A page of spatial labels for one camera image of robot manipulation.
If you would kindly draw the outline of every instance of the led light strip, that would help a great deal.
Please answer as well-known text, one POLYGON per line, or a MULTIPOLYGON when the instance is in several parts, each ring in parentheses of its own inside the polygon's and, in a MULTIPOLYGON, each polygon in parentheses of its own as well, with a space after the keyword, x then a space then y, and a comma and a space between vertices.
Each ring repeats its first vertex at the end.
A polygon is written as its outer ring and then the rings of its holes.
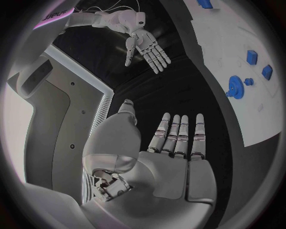
POLYGON ((56 18, 49 18, 47 19, 48 21, 41 21, 39 22, 34 29, 38 28, 38 27, 41 27, 43 25, 46 25, 46 24, 49 24, 51 22, 54 22, 54 21, 57 21, 59 19, 62 19, 62 18, 65 18, 65 17, 68 17, 69 15, 71 15, 74 11, 74 8, 72 8, 70 11, 68 11, 67 13, 64 13, 62 16, 57 16, 56 18))

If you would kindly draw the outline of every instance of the robotic arm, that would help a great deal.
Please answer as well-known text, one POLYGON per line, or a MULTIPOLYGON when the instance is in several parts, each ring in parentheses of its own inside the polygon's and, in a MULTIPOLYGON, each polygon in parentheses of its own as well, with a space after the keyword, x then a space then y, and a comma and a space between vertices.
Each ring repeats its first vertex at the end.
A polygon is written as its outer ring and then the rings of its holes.
POLYGON ((74 26, 91 25, 96 28, 108 27, 109 29, 128 33, 130 38, 126 40, 127 56, 125 66, 131 64, 135 48, 148 62, 153 71, 158 74, 167 63, 171 63, 170 58, 158 45, 155 37, 143 27, 145 25, 145 13, 133 10, 120 10, 114 13, 96 12, 93 13, 73 13, 70 16, 64 29, 74 26))

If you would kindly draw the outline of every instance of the blue toy part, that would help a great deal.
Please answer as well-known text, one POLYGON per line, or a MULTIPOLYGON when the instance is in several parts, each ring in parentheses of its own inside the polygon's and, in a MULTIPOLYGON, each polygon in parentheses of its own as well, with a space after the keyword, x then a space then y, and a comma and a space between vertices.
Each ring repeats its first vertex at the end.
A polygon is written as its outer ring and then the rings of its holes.
POLYGON ((263 70, 262 70, 262 75, 267 79, 270 80, 271 75, 272 75, 273 69, 270 65, 267 65, 263 70))
POLYGON ((244 96, 244 86, 241 79, 237 75, 229 78, 228 88, 229 91, 225 93, 227 97, 241 99, 244 96))
POLYGON ((247 51, 247 62, 250 64, 250 65, 256 65, 257 63, 257 57, 258 57, 258 54, 253 51, 253 50, 248 50, 247 51))
POLYGON ((249 78, 249 79, 246 78, 245 81, 244 81, 244 83, 246 84, 246 86, 251 86, 251 85, 254 84, 254 81, 253 81, 252 78, 249 78))
POLYGON ((210 0, 197 0, 199 6, 202 6, 204 9, 212 9, 213 6, 210 0))

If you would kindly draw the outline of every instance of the blue gear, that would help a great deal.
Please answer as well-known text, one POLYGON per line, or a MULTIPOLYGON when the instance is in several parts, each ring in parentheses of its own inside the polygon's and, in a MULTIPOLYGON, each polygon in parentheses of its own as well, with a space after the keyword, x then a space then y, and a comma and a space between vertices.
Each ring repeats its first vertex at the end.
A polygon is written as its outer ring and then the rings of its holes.
POLYGON ((241 99, 244 96, 244 86, 241 79, 237 75, 229 78, 228 88, 229 91, 226 93, 227 97, 241 99))

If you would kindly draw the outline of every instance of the blue block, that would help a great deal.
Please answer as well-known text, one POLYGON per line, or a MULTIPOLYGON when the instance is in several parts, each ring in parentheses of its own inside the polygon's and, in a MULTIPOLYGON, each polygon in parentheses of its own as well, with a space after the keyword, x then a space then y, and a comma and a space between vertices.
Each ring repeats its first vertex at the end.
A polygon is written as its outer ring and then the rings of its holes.
POLYGON ((204 9, 212 9, 213 6, 210 0, 197 0, 199 6, 202 6, 204 9))
POLYGON ((262 75, 267 79, 270 80, 271 75, 272 75, 273 69, 270 65, 267 65, 263 70, 262 70, 262 75))
POLYGON ((250 65, 256 65, 257 63, 257 53, 253 50, 248 50, 247 51, 247 62, 250 64, 250 65))

